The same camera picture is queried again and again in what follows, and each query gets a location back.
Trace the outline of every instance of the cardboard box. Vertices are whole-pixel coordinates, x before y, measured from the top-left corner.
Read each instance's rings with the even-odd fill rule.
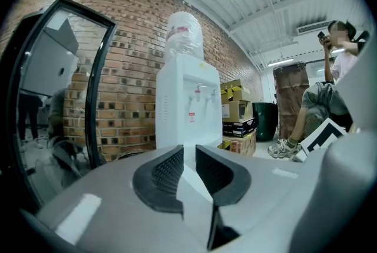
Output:
[[[253,117],[251,102],[230,101],[222,105],[223,122],[241,122]]]
[[[255,118],[246,119],[241,122],[223,122],[223,134],[230,137],[245,137],[248,133],[256,130]]]
[[[256,148],[256,139],[256,131],[249,133],[243,138],[223,136],[223,142],[218,148],[240,153],[243,156],[253,156]]]
[[[252,101],[250,89],[241,79],[220,85],[221,103],[226,104],[228,101]]]

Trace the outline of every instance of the grey surface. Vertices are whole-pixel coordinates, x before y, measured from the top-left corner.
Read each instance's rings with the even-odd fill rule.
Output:
[[[37,218],[52,230],[85,193],[102,199],[77,243],[88,252],[205,252],[179,214],[153,211],[132,189],[134,171],[172,147],[107,163],[91,171],[44,206]]]
[[[323,158],[313,196],[292,238],[291,253],[318,252],[360,208],[377,177],[377,134],[340,138]]]
[[[70,22],[66,19],[59,30],[45,27],[45,32],[50,35],[57,43],[61,44],[68,51],[76,54],[78,42],[72,31]]]
[[[377,176],[376,146],[372,132],[345,136],[327,153],[324,149],[311,153],[305,164],[244,157],[207,146],[243,165],[252,176],[244,197],[220,208],[223,223],[241,236],[213,252],[315,251],[335,236],[365,198]],[[82,194],[92,193],[102,203],[79,240],[79,248],[89,252],[206,251],[211,206],[193,187],[185,181],[178,187],[184,219],[153,211],[131,188],[136,168],[167,151],[159,149],[99,167],[53,199],[38,219],[54,230]],[[193,169],[194,160],[186,160],[186,165]],[[274,169],[297,176],[276,175]]]
[[[53,96],[58,90],[69,85],[78,61],[74,54],[67,54],[67,49],[44,31],[30,52],[21,70],[20,89]]]
[[[205,147],[244,166],[252,176],[249,190],[237,204],[220,207],[224,224],[241,234],[268,215],[296,183],[296,179],[274,174],[273,170],[278,168],[292,173],[300,173],[304,167],[302,163],[249,158],[222,149]]]
[[[365,44],[352,69],[335,86],[352,120],[362,130],[377,129],[377,38]]]
[[[242,236],[213,252],[289,252],[293,231],[310,201],[324,154],[323,149],[311,153],[290,191],[276,202],[276,206],[263,220]]]

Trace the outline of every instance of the man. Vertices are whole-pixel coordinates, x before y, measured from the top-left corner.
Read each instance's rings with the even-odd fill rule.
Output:
[[[364,42],[351,42],[355,30],[349,24],[341,21],[332,21],[328,26],[330,36],[319,40],[325,51],[325,80],[339,81],[352,68],[358,59],[359,51]],[[331,49],[345,49],[330,67]],[[295,128],[287,140],[280,140],[268,148],[272,157],[291,157],[297,153],[298,142],[305,132],[305,136],[311,134],[322,122],[329,117],[329,114],[337,116],[347,114],[348,110],[335,89],[333,83],[316,83],[307,88],[302,96],[302,104],[296,120]]]

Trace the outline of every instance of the green trash bin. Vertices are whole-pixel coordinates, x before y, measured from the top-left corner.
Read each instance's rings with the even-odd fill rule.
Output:
[[[257,124],[257,141],[271,141],[277,127],[277,105],[253,103],[253,115]]]

